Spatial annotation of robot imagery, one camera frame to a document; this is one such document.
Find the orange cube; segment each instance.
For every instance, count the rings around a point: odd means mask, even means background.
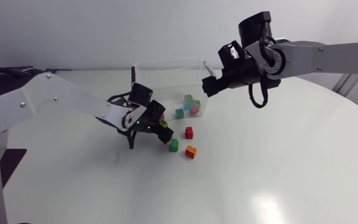
[[[195,147],[187,146],[186,152],[185,152],[185,155],[187,157],[194,159],[196,157],[196,154],[197,154],[197,149]]]

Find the small block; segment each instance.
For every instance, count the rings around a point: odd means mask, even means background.
[[[193,104],[190,101],[183,102],[183,109],[190,110],[193,107]]]
[[[191,95],[185,95],[185,101],[193,101],[193,97]]]
[[[200,108],[201,102],[199,100],[193,100],[193,107],[194,108]]]
[[[175,110],[175,115],[176,115],[177,119],[182,119],[185,117],[185,112],[183,109],[177,109],[177,110]]]
[[[200,112],[200,108],[192,108],[192,109],[190,109],[191,114],[196,114],[198,112]]]
[[[187,146],[185,155],[194,159],[197,155],[197,149],[193,146]]]
[[[177,152],[179,149],[179,141],[177,139],[172,139],[171,140],[171,152]]]
[[[185,130],[186,139],[193,139],[193,128],[187,127]]]
[[[163,126],[164,128],[168,127],[168,123],[164,120],[160,121],[160,125]]]

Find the transparent plastic box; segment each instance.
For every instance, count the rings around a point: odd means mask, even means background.
[[[165,121],[204,114],[208,97],[202,79],[213,71],[201,58],[137,62],[133,67],[135,82],[152,89],[152,100],[165,107]]]

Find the white table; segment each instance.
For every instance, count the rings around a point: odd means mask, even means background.
[[[61,75],[104,99],[130,88],[127,70]],[[10,132],[8,146],[28,152],[4,189],[9,223],[358,223],[358,106],[349,100],[287,78],[263,109],[247,88],[225,90],[203,117],[169,127],[177,153],[144,133],[129,150],[114,128],[46,105]]]

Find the robotic arm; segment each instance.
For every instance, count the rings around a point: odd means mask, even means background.
[[[131,149],[138,131],[155,133],[167,143],[173,131],[159,125],[165,108],[155,100],[150,102],[152,93],[133,83],[130,92],[105,101],[52,73],[0,68],[0,161],[6,151],[9,128],[35,115],[47,101],[90,114],[116,128],[127,136]],[[7,223],[2,188],[0,174],[0,224]]]
[[[358,73],[358,43],[325,45],[275,40],[270,21],[270,13],[261,12],[239,24],[242,47],[233,41],[219,50],[223,75],[220,79],[203,79],[203,90],[208,96],[248,85],[252,103],[262,108],[267,104],[267,90],[278,87],[282,78],[313,72]],[[254,100],[255,83],[260,83],[262,104]]]

